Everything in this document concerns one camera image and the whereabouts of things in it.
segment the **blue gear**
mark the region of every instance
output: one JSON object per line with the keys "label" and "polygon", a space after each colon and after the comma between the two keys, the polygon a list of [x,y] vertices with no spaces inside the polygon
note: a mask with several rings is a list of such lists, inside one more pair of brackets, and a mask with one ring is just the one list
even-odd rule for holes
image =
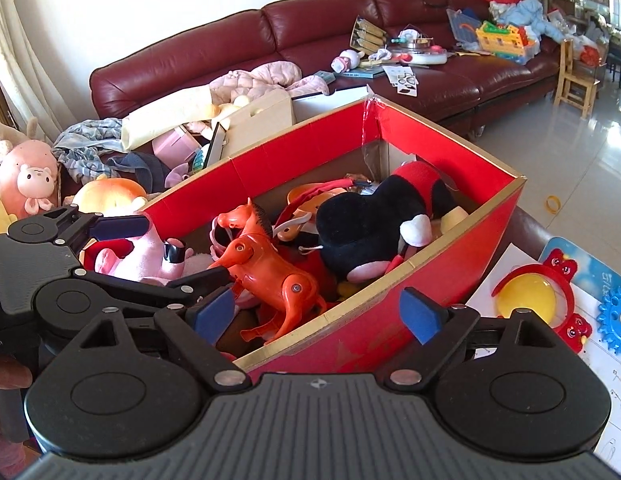
{"label": "blue gear", "polygon": [[599,309],[597,331],[602,334],[602,341],[608,344],[609,350],[621,354],[621,286],[604,295]]}

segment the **person's hand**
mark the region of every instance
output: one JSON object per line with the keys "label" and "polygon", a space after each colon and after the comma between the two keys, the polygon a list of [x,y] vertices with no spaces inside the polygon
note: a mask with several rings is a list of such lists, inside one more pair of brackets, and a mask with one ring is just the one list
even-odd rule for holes
{"label": "person's hand", "polygon": [[15,358],[0,354],[0,390],[28,388],[33,383],[31,371]]}
{"label": "person's hand", "polygon": [[[0,389],[27,388],[33,382],[31,371],[14,358],[0,355]],[[16,476],[26,466],[24,447],[7,442],[1,436],[0,425],[0,472],[7,478]]]}

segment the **wooden stool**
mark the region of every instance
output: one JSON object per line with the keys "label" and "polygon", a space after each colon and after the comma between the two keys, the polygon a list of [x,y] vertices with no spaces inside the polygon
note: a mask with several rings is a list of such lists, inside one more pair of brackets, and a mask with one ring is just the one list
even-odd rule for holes
{"label": "wooden stool", "polygon": [[[560,101],[564,101],[582,110],[582,119],[588,117],[593,112],[593,104],[595,104],[595,95],[597,94],[597,85],[599,83],[599,79],[589,79],[573,73],[573,42],[572,40],[562,41],[555,106],[559,105]],[[571,93],[572,84],[585,88],[583,98],[580,95]]]}

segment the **black plush toy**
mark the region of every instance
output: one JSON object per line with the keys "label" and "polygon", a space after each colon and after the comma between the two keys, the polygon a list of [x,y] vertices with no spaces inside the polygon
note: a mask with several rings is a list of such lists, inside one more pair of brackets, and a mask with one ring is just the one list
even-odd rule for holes
{"label": "black plush toy", "polygon": [[435,168],[408,162],[371,195],[341,193],[319,206],[320,254],[338,279],[364,282],[385,273],[400,234],[408,245],[424,247],[432,240],[431,218],[442,218],[445,232],[466,216]]}

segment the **pink bunny plush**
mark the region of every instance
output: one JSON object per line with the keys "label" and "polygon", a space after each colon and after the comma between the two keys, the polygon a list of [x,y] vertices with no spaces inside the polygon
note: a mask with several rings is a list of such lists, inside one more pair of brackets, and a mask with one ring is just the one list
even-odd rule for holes
{"label": "pink bunny plush", "polygon": [[48,144],[40,140],[26,140],[15,146],[0,164],[0,200],[6,213],[21,220],[34,214],[26,210],[27,204],[30,211],[34,211],[36,206],[35,214],[42,209],[57,207],[56,182],[57,160]]}
{"label": "pink bunny plush", "polygon": [[145,235],[128,239],[133,249],[125,258],[117,257],[112,249],[99,251],[95,271],[125,280],[165,285],[171,280],[206,270],[212,263],[209,254],[194,254],[177,238],[163,242],[152,220]]}
{"label": "pink bunny plush", "polygon": [[29,215],[36,215],[40,209],[52,209],[52,202],[47,198],[55,191],[55,180],[50,168],[22,164],[17,175],[17,189],[26,197],[24,209]]}

